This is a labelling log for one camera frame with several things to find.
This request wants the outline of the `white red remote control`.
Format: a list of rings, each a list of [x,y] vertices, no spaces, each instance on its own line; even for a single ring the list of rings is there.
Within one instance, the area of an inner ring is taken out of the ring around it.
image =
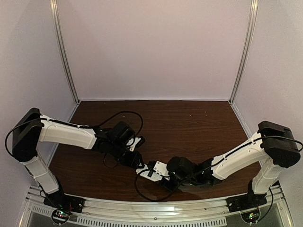
[[[160,161],[156,161],[155,164],[152,164],[151,169],[147,165],[145,165],[144,168],[137,168],[136,173],[152,182],[158,182],[162,179],[167,181],[170,180],[167,164]]]

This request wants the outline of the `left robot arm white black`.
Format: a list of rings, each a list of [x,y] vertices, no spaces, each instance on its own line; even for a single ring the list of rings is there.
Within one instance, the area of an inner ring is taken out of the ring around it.
[[[51,142],[80,147],[111,155],[117,163],[133,169],[144,168],[143,157],[136,150],[145,139],[125,122],[103,129],[102,124],[77,125],[52,119],[31,108],[7,136],[12,136],[12,149],[7,153],[22,163],[40,184],[48,202],[58,210],[65,209],[70,201],[59,180],[51,173],[37,151],[39,142]]]

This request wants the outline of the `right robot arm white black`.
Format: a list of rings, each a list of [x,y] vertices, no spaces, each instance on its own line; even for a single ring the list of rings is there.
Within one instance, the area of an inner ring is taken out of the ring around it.
[[[242,196],[229,197],[231,210],[252,209],[266,204],[266,195],[281,172],[294,166],[301,158],[300,142],[295,140],[290,128],[269,121],[258,124],[258,131],[236,148],[195,164],[185,157],[173,157],[166,165],[168,174],[160,186],[170,192],[181,186],[212,187],[239,170],[259,162],[264,164],[259,173],[250,180],[248,192]]]

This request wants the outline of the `right circuit board with LED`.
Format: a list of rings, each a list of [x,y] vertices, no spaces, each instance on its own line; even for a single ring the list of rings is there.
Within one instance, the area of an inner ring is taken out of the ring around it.
[[[250,210],[250,211],[245,211],[241,213],[241,219],[248,224],[253,224],[258,222],[260,218],[260,210],[255,209],[255,210]]]

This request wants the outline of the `circuit board with led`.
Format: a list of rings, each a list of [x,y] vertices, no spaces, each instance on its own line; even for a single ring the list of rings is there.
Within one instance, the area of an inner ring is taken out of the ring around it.
[[[51,219],[55,224],[65,224],[70,219],[70,214],[62,210],[54,210],[51,214]]]
[[[260,218],[260,210],[255,209],[255,210],[250,210],[250,211],[245,211],[241,213],[241,219],[248,224],[253,224],[258,222]]]

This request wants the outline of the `left circuit board with LED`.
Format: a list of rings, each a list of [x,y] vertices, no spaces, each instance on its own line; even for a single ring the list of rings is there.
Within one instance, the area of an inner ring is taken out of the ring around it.
[[[70,219],[70,214],[62,210],[54,210],[51,214],[51,219],[55,224],[65,224]]]

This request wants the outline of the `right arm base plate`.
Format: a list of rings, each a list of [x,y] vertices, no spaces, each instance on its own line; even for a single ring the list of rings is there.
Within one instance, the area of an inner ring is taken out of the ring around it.
[[[256,208],[267,203],[266,194],[244,194],[226,199],[230,213]]]

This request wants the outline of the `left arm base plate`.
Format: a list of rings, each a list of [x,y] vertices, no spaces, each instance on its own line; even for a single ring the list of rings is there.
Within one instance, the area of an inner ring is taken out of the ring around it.
[[[46,195],[43,204],[68,212],[82,213],[84,199],[69,195]]]

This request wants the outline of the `left aluminium frame post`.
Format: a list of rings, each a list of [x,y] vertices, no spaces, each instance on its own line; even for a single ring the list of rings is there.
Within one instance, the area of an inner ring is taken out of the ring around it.
[[[53,17],[53,23],[54,23],[54,29],[55,29],[55,35],[58,43],[58,49],[60,53],[60,58],[62,61],[63,70],[67,79],[67,83],[72,95],[72,98],[74,100],[74,103],[78,104],[80,102],[76,87],[74,85],[74,81],[71,75],[71,70],[67,58],[67,52],[64,45],[63,40],[63,34],[62,34],[62,28],[60,23],[60,16],[59,16],[59,10],[58,10],[58,1],[57,0],[50,0],[50,6],[51,6],[51,12]]]

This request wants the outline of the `aluminium frame post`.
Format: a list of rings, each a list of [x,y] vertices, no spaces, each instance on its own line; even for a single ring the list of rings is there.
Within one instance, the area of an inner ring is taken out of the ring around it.
[[[234,103],[238,89],[240,87],[241,79],[242,79],[245,65],[246,65],[246,62],[248,59],[250,45],[251,45],[251,42],[253,39],[256,21],[257,21],[258,0],[251,0],[250,2],[251,2],[251,5],[250,5],[250,12],[249,12],[249,19],[248,19],[247,30],[246,30],[246,35],[245,35],[245,39],[244,39],[243,50],[242,50],[242,54],[241,54],[239,67],[237,70],[236,80],[234,82],[232,93],[231,93],[231,96],[229,99],[229,103],[231,105]]]
[[[67,79],[67,83],[72,95],[72,98],[74,100],[74,103],[78,104],[80,102],[76,87],[74,85],[74,81],[71,75],[71,70],[67,58],[67,52],[64,45],[63,40],[63,34],[62,34],[62,28],[60,23],[60,16],[59,16],[59,10],[58,10],[58,1],[57,0],[50,0],[50,6],[51,6],[51,12],[53,17],[53,23],[54,23],[54,29],[55,29],[55,35],[58,43],[58,49],[60,53],[60,58],[62,61],[63,70]]]

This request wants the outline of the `right aluminium frame post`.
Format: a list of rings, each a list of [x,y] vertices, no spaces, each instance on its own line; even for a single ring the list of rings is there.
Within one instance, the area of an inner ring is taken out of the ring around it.
[[[241,79],[242,79],[245,65],[246,65],[246,62],[248,59],[250,45],[251,45],[251,42],[253,39],[256,21],[257,21],[258,0],[251,0],[250,2],[251,2],[251,5],[250,5],[250,12],[249,12],[249,19],[248,19],[247,30],[246,30],[246,35],[245,35],[245,39],[244,39],[243,50],[242,50],[242,54],[241,54],[239,67],[237,70],[236,80],[234,82],[232,93],[231,93],[231,96],[229,99],[229,103],[231,105],[234,103],[238,89],[240,87]]]

